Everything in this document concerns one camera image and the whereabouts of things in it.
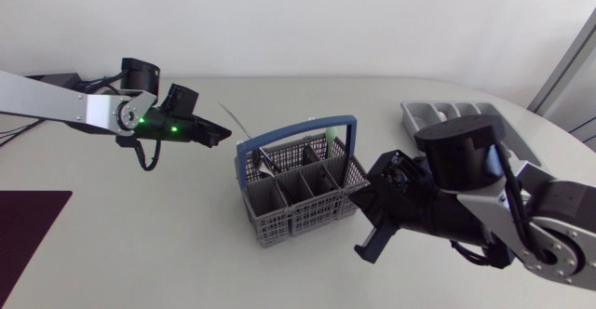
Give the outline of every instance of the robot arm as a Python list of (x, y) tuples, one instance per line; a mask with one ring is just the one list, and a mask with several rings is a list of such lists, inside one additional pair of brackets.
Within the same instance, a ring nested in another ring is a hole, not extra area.
[(504, 135), (499, 117), (467, 116), (418, 131), (426, 157), (382, 154), (371, 185), (350, 196), (374, 226), (355, 247), (360, 257), (375, 262), (393, 234), (409, 229), (449, 239), (479, 265), (504, 268), (517, 258), (538, 276), (596, 290), (596, 188), (508, 159)]
[[(212, 147), (231, 135), (230, 130), (193, 115), (198, 94), (189, 88), (172, 85), (164, 102), (155, 107), (159, 72), (153, 64), (125, 58), (122, 73), (99, 83), (112, 90), (108, 94), (87, 94), (0, 72), (0, 113), (61, 121), (83, 132), (116, 135), (120, 146), (135, 149), (145, 170), (155, 167), (161, 141), (197, 141)], [(119, 78), (120, 89), (107, 86)], [(70, 86), (76, 80), (70, 80)], [(156, 141), (150, 166), (144, 164), (138, 139)]]

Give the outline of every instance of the blue basket handle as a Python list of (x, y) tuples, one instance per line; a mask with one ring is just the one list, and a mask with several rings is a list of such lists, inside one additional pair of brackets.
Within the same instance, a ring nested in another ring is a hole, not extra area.
[(244, 141), (237, 145), (238, 182), (240, 189), (246, 189), (246, 154), (259, 147), (266, 146), (272, 142), (288, 138), (290, 136), (320, 128), (331, 128), (346, 126), (345, 130), (345, 152), (350, 156), (354, 155), (356, 144), (356, 117), (351, 114), (325, 117), (294, 124), (292, 126), (278, 128), (262, 134), (261, 136)]

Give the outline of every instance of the gray plastic basket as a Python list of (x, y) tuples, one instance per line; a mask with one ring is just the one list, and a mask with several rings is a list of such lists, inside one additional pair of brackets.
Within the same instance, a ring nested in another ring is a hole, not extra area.
[(493, 114), (503, 118), (505, 125), (505, 146), (520, 160), (526, 160), (541, 167), (542, 162), (525, 143), (518, 131), (507, 121), (507, 119), (488, 102), (465, 102), (465, 101), (403, 101), (403, 125), (410, 136), (418, 130), (438, 124), (445, 120), (453, 119), (471, 114)]
[[(329, 158), (325, 135), (319, 134), (264, 148), (281, 169), (275, 179), (262, 178), (252, 164), (251, 152), (259, 147), (339, 125), (347, 125), (346, 144), (335, 138)], [(347, 197), (368, 182), (362, 165), (353, 156), (355, 137), (356, 118), (336, 116), (281, 128), (237, 146), (238, 183), (249, 220), (263, 247), (356, 212), (357, 207)]]

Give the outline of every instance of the table surface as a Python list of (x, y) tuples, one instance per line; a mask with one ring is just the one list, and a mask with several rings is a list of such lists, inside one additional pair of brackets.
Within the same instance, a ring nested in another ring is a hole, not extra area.
[[(263, 249), (240, 198), (233, 158), (253, 134), (308, 117), (353, 114), (366, 168), (415, 148), (402, 101), (490, 101), (550, 172), (596, 185), (596, 155), (550, 122), (467, 88), (403, 78), (175, 80), (200, 93), (198, 114), (233, 135), (212, 149), (164, 142), (157, 168), (111, 136), (47, 122), (0, 151), (3, 190), (72, 190), (6, 308), (587, 308), (596, 292), (464, 260), (447, 240), (398, 232), (376, 264), (353, 251), (372, 226), (356, 215)], [(169, 83), (163, 81), (161, 95)], [(3, 118), (2, 127), (17, 120)], [(152, 141), (144, 141), (151, 153)]]

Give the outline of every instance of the cable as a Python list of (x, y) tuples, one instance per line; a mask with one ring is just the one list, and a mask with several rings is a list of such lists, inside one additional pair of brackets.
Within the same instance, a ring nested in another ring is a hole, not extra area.
[(113, 91), (113, 92), (114, 92), (116, 95), (120, 95), (120, 92), (118, 91), (118, 89), (116, 89), (116, 88), (115, 88), (115, 87), (113, 87), (112, 85), (103, 85), (103, 86), (101, 86), (101, 87), (97, 88), (97, 90), (100, 90), (100, 89), (101, 89), (101, 88), (103, 88), (103, 87), (106, 87), (106, 88), (108, 88), (108, 89), (112, 90), (112, 91)]
[(505, 195), (507, 196), (511, 217), (513, 218), (513, 223), (515, 224), (515, 229), (520, 237), (520, 241), (529, 251), (533, 252), (541, 262), (545, 262), (548, 258), (546, 254), (538, 248), (538, 245), (535, 242), (535, 237), (532, 235), (530, 219), (523, 208), (522, 190), (517, 178), (513, 175), (511, 166), (505, 156), (505, 147), (501, 143), (498, 143), (495, 147), (499, 162), (501, 163), (501, 167), (505, 174)]
[(22, 127), (18, 127), (18, 128), (13, 128), (13, 129), (11, 129), (11, 130), (8, 130), (8, 131), (1, 131), (1, 132), (0, 132), (0, 134), (4, 134), (4, 133), (10, 133), (10, 132), (13, 132), (13, 131), (16, 131), (16, 130), (22, 129), (22, 128), (27, 128), (28, 126), (29, 126), (29, 124), (27, 124), (27, 125), (24, 125), (24, 126), (22, 126)]
[(477, 264), (478, 266), (488, 266), (488, 259), (480, 254), (474, 253), (469, 249), (464, 248), (461, 244), (456, 241), (450, 240), (451, 247), (454, 248), (459, 254), (461, 254), (466, 260)]
[(140, 141), (137, 141), (137, 143), (134, 145), (134, 151), (137, 153), (137, 158), (139, 159), (139, 164), (141, 164), (142, 169), (146, 171), (153, 170), (157, 166), (157, 161), (159, 161), (161, 141), (156, 141), (156, 149), (154, 150), (153, 159), (151, 160), (151, 164), (149, 164), (149, 166), (147, 166), (145, 163), (145, 152), (142, 149)]
[(576, 130), (578, 130), (578, 129), (580, 129), (580, 128), (584, 127), (586, 124), (588, 124), (589, 122), (593, 121), (594, 119), (596, 119), (596, 117), (593, 117), (593, 118), (591, 118), (591, 119), (587, 120), (586, 122), (584, 122), (584, 123), (580, 124), (580, 125), (579, 125), (579, 127), (572, 129), (571, 131), (569, 131), (569, 133), (573, 133), (573, 132), (575, 132)]
[(582, 141), (582, 142), (583, 142), (583, 143), (586, 143), (586, 142), (588, 142), (588, 141), (591, 141), (591, 140), (593, 140), (594, 138), (596, 138), (596, 135), (593, 135), (593, 136), (589, 137), (588, 139), (586, 139), (586, 140), (584, 140), (584, 141)]
[[(126, 75), (127, 72), (128, 72), (128, 70), (125, 70), (125, 71), (120, 72), (119, 74), (116, 74), (116, 75), (112, 76), (112, 77), (103, 78), (103, 80), (100, 81), (97, 84), (87, 85), (87, 88), (85, 89), (85, 92), (87, 94), (95, 93), (96, 91), (98, 91), (102, 87), (107, 87), (112, 82), (121, 79), (122, 77), (124, 77), (124, 75)], [(117, 90), (115, 90), (115, 88), (113, 88), (112, 86), (110, 86), (110, 87), (111, 87), (112, 91), (115, 91), (115, 94), (117, 94), (117, 95), (120, 94)]]
[(14, 140), (15, 138), (19, 137), (20, 134), (29, 131), (32, 128), (35, 128), (36, 126), (40, 125), (41, 123), (44, 123), (46, 120), (45, 119), (38, 119), (36, 122), (33, 122), (32, 124), (26, 126), (25, 128), (23, 128), (21, 131), (19, 132), (15, 132), (4, 137), (10, 136), (7, 140), (2, 141), (2, 143), (0, 143), (0, 147), (8, 144), (9, 142), (11, 142), (12, 140)]

